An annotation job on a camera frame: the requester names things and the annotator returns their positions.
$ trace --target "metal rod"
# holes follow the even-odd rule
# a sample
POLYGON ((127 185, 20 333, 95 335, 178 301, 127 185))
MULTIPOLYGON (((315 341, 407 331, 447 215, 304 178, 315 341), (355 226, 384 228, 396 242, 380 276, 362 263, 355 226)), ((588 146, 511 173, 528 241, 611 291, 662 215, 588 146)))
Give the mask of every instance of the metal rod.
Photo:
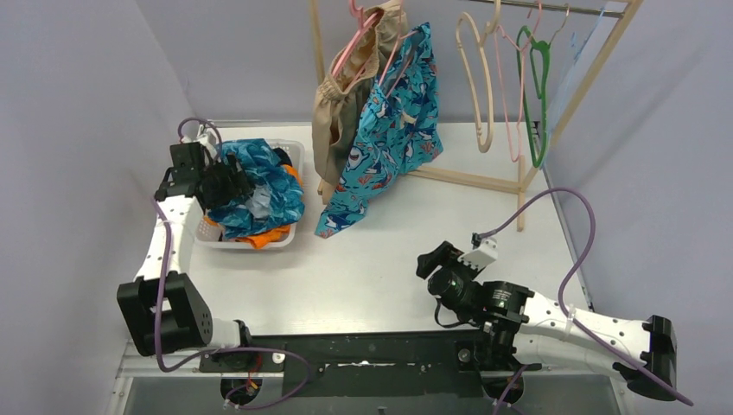
MULTIPOLYGON (((493 3, 494 0, 469 0, 471 2, 480 2, 480 3, 493 3)), ((521 2, 517 0, 501 0, 502 6, 517 6, 517 7, 526 7, 528 9, 537 9, 537 2, 521 2)), ((557 4, 545 4, 542 3, 542 11, 567 11, 568 7, 563 5, 557 5, 557 4)), ((599 16, 601 15, 601 11, 599 9, 587 9, 584 7, 570 7, 571 13, 576 13, 578 15, 590 15, 590 16, 599 16)), ((622 11, 606 11, 603 13, 603 17, 614 17, 616 19, 620 19, 623 17, 622 11)))

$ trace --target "clothing rack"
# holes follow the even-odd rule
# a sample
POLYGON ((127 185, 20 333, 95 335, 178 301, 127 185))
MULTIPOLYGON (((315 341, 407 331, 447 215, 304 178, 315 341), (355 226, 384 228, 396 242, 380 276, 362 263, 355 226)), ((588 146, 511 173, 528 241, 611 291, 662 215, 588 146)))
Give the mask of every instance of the clothing rack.
MULTIPOLYGON (((319 84, 323 82, 323 76, 325 74, 324 61, 323 61, 323 49, 322 49, 322 38, 321 38, 321 25, 318 19, 318 1, 310 1, 310 21, 311 30, 313 35, 314 53, 316 57, 316 74, 318 76, 319 84)), ((493 3, 494 0, 470 0, 475 2, 493 3)), ((603 43, 601 50, 598 51, 596 58, 590 64, 588 72, 585 73, 577 89, 573 93, 570 101, 564 109, 563 115, 558 121, 558 125, 552 135, 550 142, 550 150, 554 147, 560 137, 563 134, 563 130, 570 122, 570 119, 577 111, 580 103, 585 98, 593 82, 596 80, 598 74, 601 72, 603 65, 609 59, 614 48, 618 44, 619 40, 626 31, 626 28, 631 23, 632 19, 636 15, 637 10, 640 8, 644 0, 615 0, 618 3, 625 3, 624 10, 621 12, 605 12, 603 15, 608 17, 615 17, 617 19, 614 27, 611 29, 606 42, 603 43)), ((517 0, 503 0, 502 5, 513 6, 513 7, 524 7, 524 8, 537 8, 537 2, 523 2, 517 0)), ((566 12, 568 6, 542 4, 542 10, 550 11, 562 11, 566 12)), ((600 10, 585 9, 570 6, 571 13, 585 14, 585 15, 600 15, 600 10)), ((461 184, 464 186, 471 186, 475 188, 484 188, 487 190, 493 190, 497 192, 509 193, 511 195, 517 195, 517 208, 520 208, 525 204, 526 191, 532 180, 538 173, 538 169, 531 167, 528 171, 526 170, 526 162, 524 156, 519 158, 517 164, 517 180, 506 180, 488 176, 471 175, 460 171, 437 169, 434 167, 421 166, 419 169, 409 173, 411 176, 423 177, 426 179, 438 180, 441 182, 449 182, 454 184, 461 184)), ((521 232, 525 228, 525 214, 522 213, 517 218, 517 231, 521 232)))

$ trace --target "white hanger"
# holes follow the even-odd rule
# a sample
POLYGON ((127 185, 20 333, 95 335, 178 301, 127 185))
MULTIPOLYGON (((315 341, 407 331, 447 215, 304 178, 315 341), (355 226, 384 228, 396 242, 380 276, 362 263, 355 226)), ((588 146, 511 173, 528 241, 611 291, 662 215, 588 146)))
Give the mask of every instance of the white hanger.
POLYGON ((491 147, 491 142, 494 140, 494 93, 491 89, 491 75, 488 71, 488 61, 486 59, 486 51, 484 50, 484 44, 489 35, 493 34, 499 26, 499 19, 501 17, 501 0, 494 2, 494 17, 491 22, 486 23, 483 34, 479 34, 479 29, 474 22, 473 17, 468 13, 461 14, 456 25, 456 45, 458 51, 461 52, 463 58, 463 67, 466 68, 466 76, 468 77, 468 85, 471 87, 471 96, 474 99, 474 121, 476 124, 476 142, 478 143, 479 151, 485 153, 491 147), (487 95, 487 128, 486 137, 483 135, 483 122, 481 121, 481 110, 479 109, 478 93, 476 92, 476 85, 474 83, 474 77, 471 73, 471 68, 468 65, 468 57, 466 51, 463 49, 463 43, 461 42, 461 23, 468 22, 471 28, 474 30, 474 38, 476 49, 478 50, 479 56, 481 57, 481 64, 483 65, 484 79, 486 80, 486 95, 487 95))

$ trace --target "khaki garment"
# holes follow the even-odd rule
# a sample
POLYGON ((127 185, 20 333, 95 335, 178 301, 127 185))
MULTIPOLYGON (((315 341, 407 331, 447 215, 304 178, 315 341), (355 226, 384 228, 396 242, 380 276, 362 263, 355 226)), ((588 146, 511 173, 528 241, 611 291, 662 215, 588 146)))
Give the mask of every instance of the khaki garment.
POLYGON ((372 91, 373 78, 384 70, 386 61, 400 35, 407 32, 407 16, 400 1, 390 0, 365 10, 365 19, 381 13, 379 22, 357 43, 346 64, 336 77, 331 73, 344 53, 339 52, 331 63, 326 79, 316 90, 313 110, 313 157, 318 175, 331 186, 324 186, 323 199, 328 201, 338 185, 359 126, 361 109, 372 91), (364 73, 352 84, 362 66, 364 73))

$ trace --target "orange cloth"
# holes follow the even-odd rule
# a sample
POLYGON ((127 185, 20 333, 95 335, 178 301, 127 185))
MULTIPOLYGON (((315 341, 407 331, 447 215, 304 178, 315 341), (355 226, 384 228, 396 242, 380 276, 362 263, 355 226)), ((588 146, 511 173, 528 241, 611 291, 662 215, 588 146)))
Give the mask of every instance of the orange cloth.
MULTIPOLYGON (((303 181, 300 179, 300 176, 297 174, 297 170, 295 170, 292 166, 289 166, 287 164, 283 164, 283 169, 293 175, 297 180, 298 183, 303 186, 303 181)), ((218 223, 211 220, 208 216, 204 216, 204 220, 209 225, 219 226, 218 223)), ((237 242, 246 242, 254 249, 262 249, 272 242, 278 242, 279 240, 283 239, 285 236, 290 233, 290 225, 285 225, 283 227, 276 227, 275 229, 271 229, 265 233, 260 233, 258 235, 252 235, 248 236, 246 238, 237 238, 235 239, 237 242)))

